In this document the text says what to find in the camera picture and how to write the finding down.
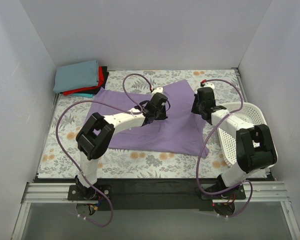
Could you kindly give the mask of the purple t shirt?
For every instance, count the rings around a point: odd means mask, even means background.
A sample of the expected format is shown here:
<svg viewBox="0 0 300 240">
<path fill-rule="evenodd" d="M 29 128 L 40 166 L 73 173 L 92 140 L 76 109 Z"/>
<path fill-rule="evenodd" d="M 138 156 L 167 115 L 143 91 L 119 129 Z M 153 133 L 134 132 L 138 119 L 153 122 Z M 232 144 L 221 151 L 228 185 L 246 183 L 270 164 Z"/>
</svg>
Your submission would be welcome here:
<svg viewBox="0 0 300 240">
<path fill-rule="evenodd" d="M 108 148 L 198 156 L 204 144 L 203 130 L 206 121 L 191 112 L 195 99 L 194 90 L 184 79 L 164 86 L 163 94 L 170 102 L 167 119 L 155 120 L 151 124 L 116 133 Z M 125 93 L 111 90 L 101 89 L 93 100 L 123 110 L 130 110 L 135 106 Z M 102 116 L 120 113 L 116 109 L 92 103 L 85 122 L 96 112 Z"/>
</svg>

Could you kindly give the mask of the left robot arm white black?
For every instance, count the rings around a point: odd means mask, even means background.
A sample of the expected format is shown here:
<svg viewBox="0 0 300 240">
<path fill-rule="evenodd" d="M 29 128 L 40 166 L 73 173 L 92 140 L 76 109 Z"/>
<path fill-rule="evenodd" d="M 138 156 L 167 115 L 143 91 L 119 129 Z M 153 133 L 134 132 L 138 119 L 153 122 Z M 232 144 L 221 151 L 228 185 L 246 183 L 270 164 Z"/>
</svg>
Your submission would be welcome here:
<svg viewBox="0 0 300 240">
<path fill-rule="evenodd" d="M 124 113 L 100 115 L 93 113 L 79 131 L 76 141 L 80 151 L 81 172 L 76 177 L 79 194 L 85 200 L 96 196 L 97 169 L 99 158 L 107 151 L 115 134 L 151 124 L 153 121 L 165 120 L 168 98 L 161 92 L 151 95 L 150 100 L 143 101 Z"/>
</svg>

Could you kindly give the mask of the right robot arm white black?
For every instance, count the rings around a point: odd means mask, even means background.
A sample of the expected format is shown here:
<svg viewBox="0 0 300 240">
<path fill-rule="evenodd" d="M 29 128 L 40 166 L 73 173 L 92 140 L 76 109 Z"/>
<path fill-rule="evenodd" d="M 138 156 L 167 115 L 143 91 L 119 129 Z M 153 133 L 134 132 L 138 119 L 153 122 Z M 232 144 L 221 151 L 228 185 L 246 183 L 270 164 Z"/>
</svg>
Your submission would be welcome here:
<svg viewBox="0 0 300 240">
<path fill-rule="evenodd" d="M 200 184 L 199 170 L 196 170 L 197 186 L 204 195 L 227 199 L 251 174 L 276 164 L 278 156 L 269 127 L 246 122 L 235 116 L 235 111 L 216 105 L 211 87 L 197 89 L 191 112 L 213 126 L 213 131 L 221 129 L 235 140 L 236 162 L 217 177 L 214 185 L 204 189 Z"/>
</svg>

